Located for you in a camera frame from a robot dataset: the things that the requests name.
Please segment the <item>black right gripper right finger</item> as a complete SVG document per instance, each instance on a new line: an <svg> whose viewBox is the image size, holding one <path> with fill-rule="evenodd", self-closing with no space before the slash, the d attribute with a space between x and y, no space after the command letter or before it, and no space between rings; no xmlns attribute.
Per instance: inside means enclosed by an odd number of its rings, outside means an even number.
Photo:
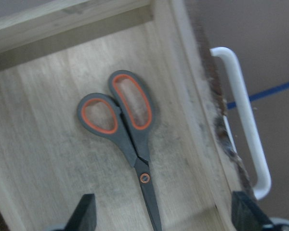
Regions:
<svg viewBox="0 0 289 231"><path fill-rule="evenodd" d="M232 192L231 221L237 231L273 231L274 224L243 191Z"/></svg>

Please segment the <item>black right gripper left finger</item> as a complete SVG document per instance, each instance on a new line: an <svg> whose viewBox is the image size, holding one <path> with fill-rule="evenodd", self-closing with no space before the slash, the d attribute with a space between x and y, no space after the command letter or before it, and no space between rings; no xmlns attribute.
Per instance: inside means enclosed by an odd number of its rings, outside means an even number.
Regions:
<svg viewBox="0 0 289 231"><path fill-rule="evenodd" d="M94 193L84 194L68 220L66 231L94 231L97 226Z"/></svg>

